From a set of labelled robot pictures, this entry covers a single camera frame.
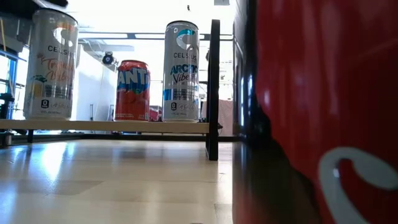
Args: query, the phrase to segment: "wooden plank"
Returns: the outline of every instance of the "wooden plank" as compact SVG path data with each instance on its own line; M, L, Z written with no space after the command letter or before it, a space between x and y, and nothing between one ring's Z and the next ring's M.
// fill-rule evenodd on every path
M0 119L0 129L140 131L149 133L208 133L208 123L133 121L57 121Z

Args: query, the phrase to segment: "can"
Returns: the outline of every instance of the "can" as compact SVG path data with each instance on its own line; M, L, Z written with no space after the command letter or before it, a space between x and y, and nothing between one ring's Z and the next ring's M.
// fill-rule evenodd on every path
M149 120L150 71L145 62L123 60L118 67L116 121Z
M198 27L174 21L165 32L163 121L198 119Z
M54 9L33 15L25 119L70 119L76 70L77 21Z
M233 223L397 223L397 2L241 2Z

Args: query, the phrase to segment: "coca-cola can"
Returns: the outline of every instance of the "coca-cola can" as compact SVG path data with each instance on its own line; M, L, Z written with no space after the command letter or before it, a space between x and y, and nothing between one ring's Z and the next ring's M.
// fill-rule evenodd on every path
M397 2L237 7L234 223L397 223Z
M33 15L24 116L70 119L76 70L77 21L54 9Z

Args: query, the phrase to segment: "laminate floor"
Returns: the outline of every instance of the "laminate floor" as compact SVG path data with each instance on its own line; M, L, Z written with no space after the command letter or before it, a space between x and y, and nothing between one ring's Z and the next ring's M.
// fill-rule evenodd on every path
M0 149L0 223L232 223L232 145L79 140Z

